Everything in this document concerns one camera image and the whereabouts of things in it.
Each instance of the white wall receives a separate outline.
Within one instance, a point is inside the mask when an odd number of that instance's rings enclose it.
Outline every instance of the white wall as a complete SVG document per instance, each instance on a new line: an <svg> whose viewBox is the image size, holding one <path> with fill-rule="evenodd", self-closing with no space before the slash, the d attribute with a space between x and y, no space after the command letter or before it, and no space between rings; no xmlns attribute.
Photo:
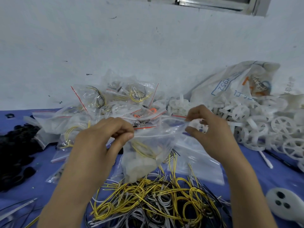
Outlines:
<svg viewBox="0 0 304 228"><path fill-rule="evenodd" d="M272 0L263 18L140 1L0 0L0 110L60 107L75 99L71 84L98 84L109 68L155 79L170 95L246 60L293 67L300 83L303 6Z"/></svg>

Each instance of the hand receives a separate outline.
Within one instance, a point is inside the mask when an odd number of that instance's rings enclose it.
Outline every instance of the hand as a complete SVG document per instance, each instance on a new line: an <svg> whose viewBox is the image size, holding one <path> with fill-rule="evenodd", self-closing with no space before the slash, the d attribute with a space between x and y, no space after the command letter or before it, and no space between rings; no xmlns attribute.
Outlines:
<svg viewBox="0 0 304 228"><path fill-rule="evenodd" d="M121 118L102 119L81 131L75 139L59 184L72 178L97 190L107 179L117 154L133 136L132 125ZM107 151L106 143L110 137L115 140Z"/></svg>
<svg viewBox="0 0 304 228"><path fill-rule="evenodd" d="M201 123L208 125L207 133L190 126L186 131L202 144L212 158L224 164L226 161L244 157L225 119L216 116L204 105L189 110L186 121L194 119L204 119Z"/></svg>

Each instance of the blue tablecloth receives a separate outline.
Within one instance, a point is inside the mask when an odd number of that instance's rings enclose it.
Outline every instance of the blue tablecloth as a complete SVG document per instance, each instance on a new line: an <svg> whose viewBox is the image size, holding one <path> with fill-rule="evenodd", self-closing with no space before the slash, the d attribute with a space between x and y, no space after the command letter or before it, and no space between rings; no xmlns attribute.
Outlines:
<svg viewBox="0 0 304 228"><path fill-rule="evenodd" d="M7 119L5 114L13 113L14 118ZM15 125L23 125L23 116L30 116L32 110L19 110L19 111L1 111L0 113L0 134L4 135L8 131L13 130ZM256 175L260 181L261 187L264 194L268 192L269 189L274 187L282 187L289 189L295 192L302 200L304 200L304 173L299 174L281 162L277 161L273 157L270 157L268 154L265 154L268 159L272 162L274 168L270 169L263 161L260 154L256 151L249 150L241 146L241 150L244 153L245 157L248 159L250 164L253 166L253 169L256 172ZM45 205L52 196L56 185L51 183L46 183L45 180L52 175L59 167L62 165L62 162L52 164L50 161L55 154L55 147L49 146L42 153L35 154L35 160L30 164L38 171L30 179L26 180L20 186L12 188L8 192L0 193L0 209L9 206L13 203L16 203L21 200L28 198L38 197L35 207L40 207ZM289 159L286 156L283 156L286 161L296 164L295 161ZM230 189L227 181L227 177L224 172L225 185L219 186L209 182L202 182L215 194L222 195L223 199L230 199ZM39 211L34 211L28 217L25 225L36 218L40 213ZM297 223L286 221L275 216L276 222L280 228L284 227L299 227Z"/></svg>

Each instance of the person's right hand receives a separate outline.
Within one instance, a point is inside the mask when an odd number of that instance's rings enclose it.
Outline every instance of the person's right hand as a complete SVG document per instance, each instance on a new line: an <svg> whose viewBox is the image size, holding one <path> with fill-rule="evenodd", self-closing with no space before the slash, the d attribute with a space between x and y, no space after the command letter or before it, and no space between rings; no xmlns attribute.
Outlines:
<svg viewBox="0 0 304 228"><path fill-rule="evenodd" d="M216 116L204 105L189 110L186 121L194 119L204 119L202 124L208 125L207 133L199 132L191 126L186 128L186 132L196 138L212 158L222 164L228 160L244 158L225 119Z"/></svg>

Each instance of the white device with black holes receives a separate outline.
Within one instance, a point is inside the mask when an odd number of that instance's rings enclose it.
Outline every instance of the white device with black holes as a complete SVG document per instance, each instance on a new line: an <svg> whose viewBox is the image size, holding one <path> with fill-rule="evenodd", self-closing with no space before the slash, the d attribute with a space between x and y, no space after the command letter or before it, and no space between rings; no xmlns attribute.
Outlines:
<svg viewBox="0 0 304 228"><path fill-rule="evenodd" d="M266 194L266 200L276 216L295 221L304 227L304 202L294 192L284 188L273 188Z"/></svg>

